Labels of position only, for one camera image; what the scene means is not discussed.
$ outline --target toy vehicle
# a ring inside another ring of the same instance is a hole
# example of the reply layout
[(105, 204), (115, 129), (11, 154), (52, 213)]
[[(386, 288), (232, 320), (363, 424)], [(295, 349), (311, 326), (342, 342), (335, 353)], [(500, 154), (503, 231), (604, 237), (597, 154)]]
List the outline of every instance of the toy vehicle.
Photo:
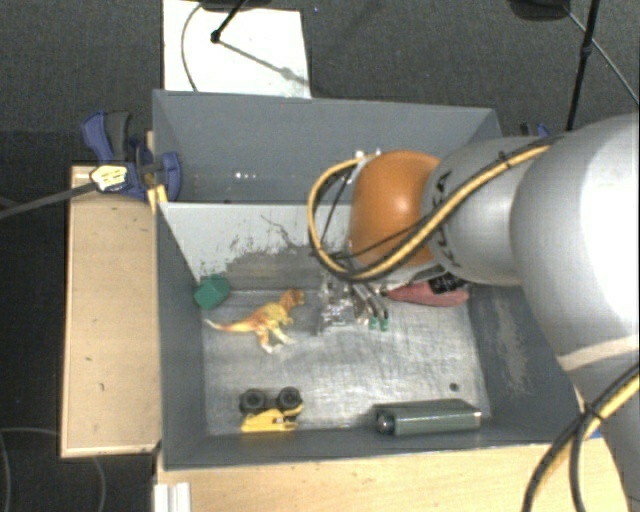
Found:
[(240, 397), (240, 411), (245, 414), (240, 430), (246, 433), (287, 432), (298, 427), (296, 417), (302, 412), (300, 392), (286, 387), (274, 399), (264, 391), (249, 389)]

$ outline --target bin floor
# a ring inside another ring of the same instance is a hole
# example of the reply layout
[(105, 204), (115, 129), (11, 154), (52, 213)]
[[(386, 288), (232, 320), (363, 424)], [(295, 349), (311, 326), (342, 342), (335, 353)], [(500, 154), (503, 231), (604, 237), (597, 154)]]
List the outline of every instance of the bin floor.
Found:
[[(203, 319), (240, 320), (283, 290), (237, 291)], [(336, 327), (316, 335), (317, 290), (305, 290), (294, 324), (283, 331), (298, 342), (267, 354), (253, 333), (219, 332), (203, 322), (205, 397), (210, 435), (240, 432), (240, 395), (259, 388), (276, 395), (297, 387), (304, 400), (300, 429), (351, 428), (370, 422), (384, 402), (462, 398), (490, 414), (466, 306), (429, 308), (389, 301), (388, 332)], [(272, 344), (279, 343), (271, 335)]]

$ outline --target pink object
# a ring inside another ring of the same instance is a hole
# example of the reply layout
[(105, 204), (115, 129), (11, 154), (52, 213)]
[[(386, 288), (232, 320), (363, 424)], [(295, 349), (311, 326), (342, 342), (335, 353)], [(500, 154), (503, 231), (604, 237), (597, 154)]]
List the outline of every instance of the pink object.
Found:
[(469, 292), (461, 289), (436, 295), (429, 283), (417, 283), (391, 290), (388, 297), (400, 302), (412, 302), (425, 306), (455, 307), (469, 300)]

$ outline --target gray carpet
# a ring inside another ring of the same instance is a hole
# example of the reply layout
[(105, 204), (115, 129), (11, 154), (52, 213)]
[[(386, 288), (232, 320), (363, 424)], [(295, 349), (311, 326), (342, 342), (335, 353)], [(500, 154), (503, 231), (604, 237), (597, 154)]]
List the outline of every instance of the gray carpet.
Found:
[[(303, 12), (312, 94), (496, 109), (505, 134), (524, 121), (561, 131), (582, 34), (568, 19), (525, 21), (506, 0), (274, 0)], [(588, 2), (574, 1), (586, 21)], [(160, 0), (5, 0), (0, 14), (0, 196), (35, 199), (91, 157), (80, 121), (128, 110), (151, 126), (162, 83)], [(638, 91), (640, 2), (603, 2), (596, 38)], [(599, 55), (590, 58), (576, 127), (635, 108)], [(64, 325), (65, 210), (0, 221), (0, 427), (55, 429)], [(55, 442), (7, 435), (12, 508), (95, 510), (90, 463), (56, 460)], [(105, 460), (105, 510), (149, 510), (151, 460)], [(0, 504), (4, 503), (0, 485)]]

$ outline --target toy dinosaur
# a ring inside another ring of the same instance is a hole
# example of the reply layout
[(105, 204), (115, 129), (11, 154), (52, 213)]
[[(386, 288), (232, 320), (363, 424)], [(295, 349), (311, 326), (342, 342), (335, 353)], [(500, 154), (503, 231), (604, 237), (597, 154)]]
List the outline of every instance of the toy dinosaur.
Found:
[(293, 338), (282, 332), (280, 326), (292, 324), (293, 318), (289, 316), (289, 311), (302, 304), (304, 304), (304, 292), (290, 288), (280, 296), (278, 302), (267, 302), (243, 320), (224, 325), (216, 324), (211, 320), (205, 320), (205, 322), (219, 331), (255, 332), (260, 346), (271, 354), (274, 349), (279, 349), (280, 345), (273, 346), (269, 344), (269, 331), (285, 345), (295, 343)]

